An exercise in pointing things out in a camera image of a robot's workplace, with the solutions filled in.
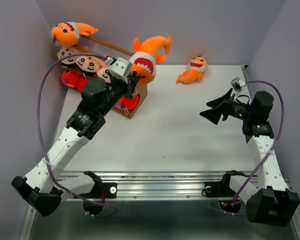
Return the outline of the red shark plush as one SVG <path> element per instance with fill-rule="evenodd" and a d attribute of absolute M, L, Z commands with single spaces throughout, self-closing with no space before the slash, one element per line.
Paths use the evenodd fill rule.
<path fill-rule="evenodd" d="M 125 115 L 128 115 L 130 111 L 134 110 L 138 105 L 140 95 L 134 95 L 133 98 L 127 98 L 123 96 L 117 103 L 118 107 L 123 110 Z"/>
<path fill-rule="evenodd" d="M 72 68 L 66 68 L 61 74 L 61 82 L 68 88 L 75 89 L 78 87 L 82 75 Z"/>
<path fill-rule="evenodd" d="M 77 90 L 81 93 L 85 87 L 86 87 L 86 84 L 87 82 L 90 80 L 89 77 L 84 77 L 82 76 L 79 81 L 78 81 L 78 85 L 77 85 Z"/>

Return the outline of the boy doll table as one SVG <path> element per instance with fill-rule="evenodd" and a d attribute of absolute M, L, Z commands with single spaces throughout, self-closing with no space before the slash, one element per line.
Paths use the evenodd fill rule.
<path fill-rule="evenodd" d="M 106 83 L 110 83 L 111 79 L 110 79 L 110 72 L 109 72 L 109 64 L 105 64 L 104 66 L 102 66 L 100 68 L 100 70 L 97 72 L 97 76 L 101 79 L 103 79 Z"/>

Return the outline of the orange shark plush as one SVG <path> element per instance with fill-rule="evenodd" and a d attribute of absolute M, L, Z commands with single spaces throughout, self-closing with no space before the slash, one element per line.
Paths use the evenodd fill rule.
<path fill-rule="evenodd" d="M 50 31 L 54 44 L 62 47 L 71 47 L 77 44 L 81 36 L 90 36 L 99 30 L 89 24 L 66 21 L 56 24 Z"/>
<path fill-rule="evenodd" d="M 188 70 L 180 74 L 176 84 L 191 84 L 195 81 L 201 82 L 204 73 L 208 70 L 208 62 L 204 56 L 197 56 L 190 60 Z"/>
<path fill-rule="evenodd" d="M 135 38 L 132 43 L 135 53 L 130 57 L 130 73 L 139 78 L 137 86 L 144 86 L 156 77 L 156 64 L 162 64 L 170 52 L 172 37 L 161 35 L 146 39 L 143 43 Z"/>

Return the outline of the boy doll black hair front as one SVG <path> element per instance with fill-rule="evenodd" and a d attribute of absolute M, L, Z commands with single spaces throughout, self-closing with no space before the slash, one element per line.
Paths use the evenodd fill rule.
<path fill-rule="evenodd" d="M 106 63 L 95 56 L 80 55 L 75 62 L 81 71 L 88 76 L 95 76 L 106 67 Z"/>

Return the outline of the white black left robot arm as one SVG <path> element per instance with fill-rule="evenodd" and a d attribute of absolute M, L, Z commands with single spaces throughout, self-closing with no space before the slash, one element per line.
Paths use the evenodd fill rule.
<path fill-rule="evenodd" d="M 25 176 L 16 176 L 12 180 L 12 187 L 43 217 L 52 214 L 70 198 L 76 197 L 93 205 L 88 197 L 105 195 L 107 190 L 102 179 L 92 171 L 63 181 L 56 178 L 102 128 L 106 114 L 116 103 L 122 97 L 132 97 L 139 81 L 139 77 L 131 75 L 126 80 L 110 76 L 110 83 L 100 77 L 88 80 L 81 92 L 81 102 L 50 150 Z"/>

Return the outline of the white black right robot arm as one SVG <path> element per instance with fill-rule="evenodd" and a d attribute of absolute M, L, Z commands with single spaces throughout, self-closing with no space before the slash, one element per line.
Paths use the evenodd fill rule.
<path fill-rule="evenodd" d="M 262 90 L 254 94 L 250 103 L 236 100 L 230 89 L 223 96 L 206 103 L 208 110 L 200 116 L 213 124 L 229 116 L 242 121 L 242 133 L 252 155 L 255 169 L 251 175 L 228 170 L 220 181 L 208 181 L 202 194 L 207 198 L 232 198 L 220 201 L 225 212 L 237 214 L 245 204 L 245 214 L 251 223 L 286 227 L 300 198 L 285 182 L 274 150 L 276 139 L 268 122 L 274 97 Z"/>

